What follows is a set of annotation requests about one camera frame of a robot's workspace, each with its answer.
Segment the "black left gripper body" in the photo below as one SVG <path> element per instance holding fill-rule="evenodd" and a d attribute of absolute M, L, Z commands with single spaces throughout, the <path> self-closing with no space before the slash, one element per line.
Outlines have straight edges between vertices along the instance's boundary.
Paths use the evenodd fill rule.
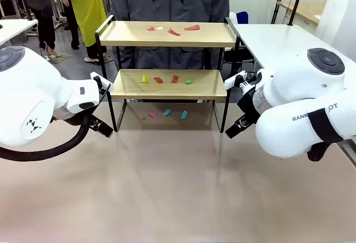
<path fill-rule="evenodd" d="M 88 123 L 95 122 L 96 117 L 93 115 L 97 106 L 90 107 L 79 113 L 71 113 L 66 106 L 54 110 L 54 120 L 63 120 L 72 126 L 80 126 L 84 117 L 88 118 Z"/>

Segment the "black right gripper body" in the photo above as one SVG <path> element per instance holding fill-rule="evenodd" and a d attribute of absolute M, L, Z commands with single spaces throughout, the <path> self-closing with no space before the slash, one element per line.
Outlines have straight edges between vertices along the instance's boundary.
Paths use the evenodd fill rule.
<path fill-rule="evenodd" d="M 257 122 L 260 117 L 260 113 L 255 109 L 253 104 L 253 95 L 255 93 L 255 87 L 252 87 L 242 98 L 238 101 L 238 106 L 244 113 L 240 120 L 246 122 Z"/>

